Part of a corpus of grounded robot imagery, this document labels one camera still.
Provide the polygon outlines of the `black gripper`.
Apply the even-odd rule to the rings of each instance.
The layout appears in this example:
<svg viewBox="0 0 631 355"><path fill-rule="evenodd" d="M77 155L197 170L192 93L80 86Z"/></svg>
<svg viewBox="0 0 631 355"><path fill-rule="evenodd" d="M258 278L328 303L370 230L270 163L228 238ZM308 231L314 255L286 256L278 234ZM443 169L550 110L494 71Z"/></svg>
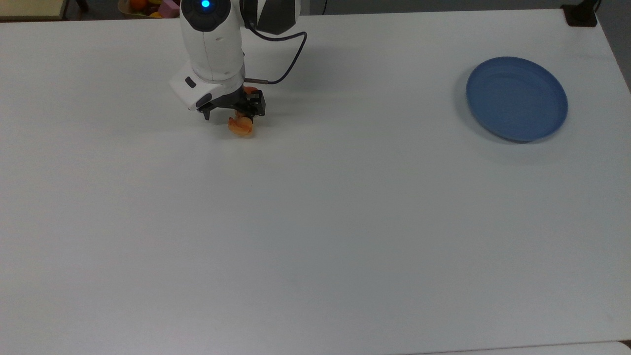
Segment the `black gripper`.
<svg viewBox="0 0 631 355"><path fill-rule="evenodd" d="M252 122L255 117L266 115L266 101L263 93L246 94L244 86L237 90L212 99L210 104L198 108L206 121L210 120L210 112L217 108L230 108L239 112L245 112L246 117Z"/></svg>

